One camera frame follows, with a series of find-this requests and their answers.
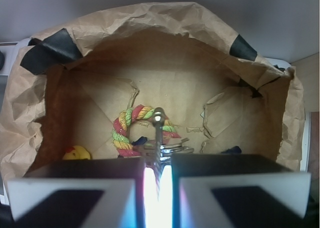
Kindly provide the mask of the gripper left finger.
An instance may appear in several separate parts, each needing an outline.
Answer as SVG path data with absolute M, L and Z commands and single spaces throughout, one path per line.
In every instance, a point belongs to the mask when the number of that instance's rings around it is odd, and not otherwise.
M 7 182 L 17 228 L 143 228 L 142 158 L 63 160 Z

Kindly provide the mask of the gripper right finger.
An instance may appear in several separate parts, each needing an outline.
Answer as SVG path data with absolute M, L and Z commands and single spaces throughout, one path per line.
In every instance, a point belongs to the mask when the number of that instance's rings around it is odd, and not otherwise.
M 256 154 L 175 154 L 175 228 L 299 228 L 311 175 Z

